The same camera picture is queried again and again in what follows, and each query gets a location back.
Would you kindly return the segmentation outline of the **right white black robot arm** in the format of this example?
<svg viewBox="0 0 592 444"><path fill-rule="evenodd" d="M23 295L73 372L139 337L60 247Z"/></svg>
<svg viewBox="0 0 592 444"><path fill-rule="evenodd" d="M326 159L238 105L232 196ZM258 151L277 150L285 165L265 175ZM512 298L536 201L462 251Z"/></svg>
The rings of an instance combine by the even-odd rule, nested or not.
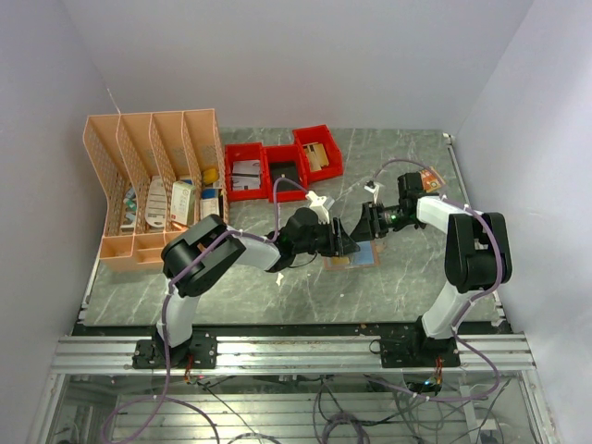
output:
<svg viewBox="0 0 592 444"><path fill-rule="evenodd" d="M512 259L505 218L457 206L424 188L421 174L398 177L399 203L364 203L351 233L354 241L374 241L408 226L431 226L446 235L446 283L429 310L406 331L378 341L377 354L386 368L456 366L455 335L471 307L512 275Z"/></svg>

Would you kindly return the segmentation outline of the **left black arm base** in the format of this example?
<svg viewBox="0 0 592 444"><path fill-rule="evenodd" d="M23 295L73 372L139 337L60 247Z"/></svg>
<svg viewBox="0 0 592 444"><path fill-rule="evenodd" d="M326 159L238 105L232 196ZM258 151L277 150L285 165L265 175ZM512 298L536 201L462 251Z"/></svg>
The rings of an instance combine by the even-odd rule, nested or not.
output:
<svg viewBox="0 0 592 444"><path fill-rule="evenodd" d="M217 358L217 340L205 334L194 334L190 339L176 347L165 346L155 334L152 339L142 339L136 343L132 356L133 369L165 369L166 351L169 352L170 367L190 369L214 369Z"/></svg>

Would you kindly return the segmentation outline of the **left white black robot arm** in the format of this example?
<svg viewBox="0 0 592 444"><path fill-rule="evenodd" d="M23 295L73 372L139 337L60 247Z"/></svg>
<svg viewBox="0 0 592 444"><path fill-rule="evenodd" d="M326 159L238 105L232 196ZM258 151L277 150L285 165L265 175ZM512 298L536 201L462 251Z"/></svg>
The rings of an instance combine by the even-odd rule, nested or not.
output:
<svg viewBox="0 0 592 444"><path fill-rule="evenodd" d="M323 223L307 207L264 237L208 216L161 252L167 296L154 333L155 355L168 367L187 360L198 302L234 265L276 273L292 266L299 254L342 257L359 251L338 218Z"/></svg>

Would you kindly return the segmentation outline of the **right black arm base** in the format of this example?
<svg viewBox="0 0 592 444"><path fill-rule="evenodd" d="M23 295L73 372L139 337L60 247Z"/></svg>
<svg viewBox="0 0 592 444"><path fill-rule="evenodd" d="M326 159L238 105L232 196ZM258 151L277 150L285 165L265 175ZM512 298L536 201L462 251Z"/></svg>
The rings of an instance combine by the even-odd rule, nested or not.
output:
<svg viewBox="0 0 592 444"><path fill-rule="evenodd" d="M369 344L383 368L458 367L461 364L455 339L380 337Z"/></svg>

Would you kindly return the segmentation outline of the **gold cards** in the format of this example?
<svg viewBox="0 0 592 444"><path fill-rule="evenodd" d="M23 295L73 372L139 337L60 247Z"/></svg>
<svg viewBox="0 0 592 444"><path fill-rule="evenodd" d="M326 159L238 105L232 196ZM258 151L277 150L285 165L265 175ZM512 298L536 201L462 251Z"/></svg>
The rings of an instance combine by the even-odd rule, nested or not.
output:
<svg viewBox="0 0 592 444"><path fill-rule="evenodd" d="M329 166L329 160L325 150L325 146L320 142L305 144L303 146L304 153L308 160L309 168L312 172L321 171L323 168Z"/></svg>

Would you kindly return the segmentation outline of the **brown leather card holder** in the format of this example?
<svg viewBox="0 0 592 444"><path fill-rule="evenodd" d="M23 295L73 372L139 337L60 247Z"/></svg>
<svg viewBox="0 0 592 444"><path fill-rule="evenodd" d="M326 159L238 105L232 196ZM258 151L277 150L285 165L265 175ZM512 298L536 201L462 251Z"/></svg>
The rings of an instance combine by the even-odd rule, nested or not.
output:
<svg viewBox="0 0 592 444"><path fill-rule="evenodd" d="M341 271L357 268L378 266L379 255L384 252L386 243L384 241L363 241L359 242L360 250L356 253L343 257L324 257L323 265L327 271Z"/></svg>

